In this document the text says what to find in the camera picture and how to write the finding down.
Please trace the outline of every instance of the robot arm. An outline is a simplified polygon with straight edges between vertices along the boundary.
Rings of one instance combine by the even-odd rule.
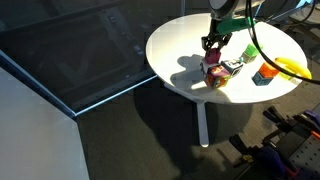
[[[252,0],[252,6],[257,6],[263,2],[264,0]],[[209,0],[209,5],[212,18],[210,32],[208,36],[202,37],[202,48],[207,52],[207,55],[215,43],[218,43],[217,52],[219,52],[223,46],[228,44],[232,31],[241,30],[241,28],[231,28],[221,32],[218,31],[218,26],[222,22],[238,21],[234,20],[234,13],[245,9],[246,0]]]
[[[264,2],[264,0],[252,0],[252,7]],[[246,8],[246,0],[209,0],[211,17],[215,20],[233,18],[233,14]]]

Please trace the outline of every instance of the table top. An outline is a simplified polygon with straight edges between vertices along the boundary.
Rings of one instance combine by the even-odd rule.
[[[200,62],[205,55],[201,37],[209,33],[209,13],[177,18],[160,26],[147,42],[146,56],[151,68],[169,87],[189,99],[214,103],[254,103],[271,100],[295,89],[301,80],[284,80],[276,76],[267,86],[256,86],[252,77],[263,58],[245,64],[241,72],[228,81],[227,86],[208,88],[203,81]],[[263,22],[255,25],[258,41],[271,59],[287,57],[307,66],[300,46],[281,30]],[[220,60],[238,59],[251,43],[247,29],[234,32],[221,52]]]

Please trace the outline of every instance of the floor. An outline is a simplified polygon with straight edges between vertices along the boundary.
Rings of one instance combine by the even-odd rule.
[[[298,43],[308,41],[290,35]],[[320,79],[320,64],[308,61],[314,79]],[[245,167],[232,167],[240,153],[228,137],[238,133],[248,146],[257,145],[275,130],[263,118],[264,109],[274,105],[293,115],[315,107],[319,92],[320,86],[303,82],[267,102],[207,103],[210,146],[202,148],[195,104],[154,79],[78,118],[90,179],[234,179]]]

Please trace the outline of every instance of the cable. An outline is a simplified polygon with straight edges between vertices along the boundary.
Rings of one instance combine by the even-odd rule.
[[[297,25],[300,25],[300,24],[303,24],[305,21],[307,21],[309,18],[310,18],[310,16],[312,15],[312,13],[314,12],[314,9],[315,9],[315,7],[316,7],[316,5],[317,5],[317,0],[313,0],[313,2],[312,2],[312,7],[311,7],[311,10],[309,11],[309,13],[308,13],[308,15],[304,18],[304,19],[302,19],[301,21],[299,21],[299,22],[297,22],[297,23],[291,23],[291,24],[287,24],[287,23],[281,23],[281,22],[279,22],[279,21],[275,21],[275,20],[272,20],[271,18],[269,19],[269,17],[266,19],[266,20],[264,20],[264,21],[273,21],[273,22],[276,22],[277,24],[280,24],[280,25],[284,25],[284,26],[297,26]]]
[[[265,21],[269,21],[271,20],[271,18],[273,18],[275,15],[279,14],[279,12],[284,8],[284,6],[289,2],[289,0],[285,0],[284,3],[280,6],[280,8],[278,9],[277,12],[273,13],[272,15],[270,15],[269,17],[267,17],[267,19]]]
[[[308,14],[304,19],[302,19],[301,21],[299,21],[299,22],[297,22],[297,23],[286,24],[286,25],[287,25],[287,26],[297,26],[297,25],[300,25],[300,24],[304,23],[304,22],[305,22],[306,20],[308,20],[309,17],[312,15],[312,13],[313,13],[316,5],[317,5],[317,0],[313,0],[311,10],[310,10],[309,14]]]
[[[285,24],[285,23],[282,23],[280,21],[276,21],[276,20],[273,20],[273,19],[265,19],[264,16],[256,16],[255,18],[256,20],[258,20],[259,22],[266,22],[266,21],[272,21],[272,22],[275,22],[277,24],[280,24],[280,25],[288,25],[288,24]]]
[[[246,18],[249,18],[249,20],[250,20],[251,31],[252,32],[250,31],[250,28],[248,30],[249,30],[249,33],[251,35],[252,42],[256,46],[257,50],[260,52],[260,54],[263,57],[263,59],[267,63],[269,63],[271,66],[273,66],[274,68],[276,68],[277,70],[279,70],[280,72],[282,72],[284,74],[287,74],[289,76],[295,77],[297,79],[304,80],[304,81],[309,82],[309,83],[320,85],[320,81],[319,80],[311,80],[311,79],[308,79],[308,78],[304,78],[304,77],[298,76],[296,74],[293,74],[293,73],[281,68],[276,63],[274,63],[272,60],[270,60],[269,57],[264,54],[264,52],[262,52],[262,50],[261,50],[261,48],[259,46],[258,40],[257,40],[257,34],[256,34],[256,30],[255,30],[255,27],[254,27],[254,21],[253,21],[252,10],[251,10],[251,0],[247,0],[246,9],[245,9],[245,16],[246,16]]]

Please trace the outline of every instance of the white wall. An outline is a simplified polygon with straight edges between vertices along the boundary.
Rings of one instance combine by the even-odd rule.
[[[2,68],[0,179],[89,179],[77,124]]]

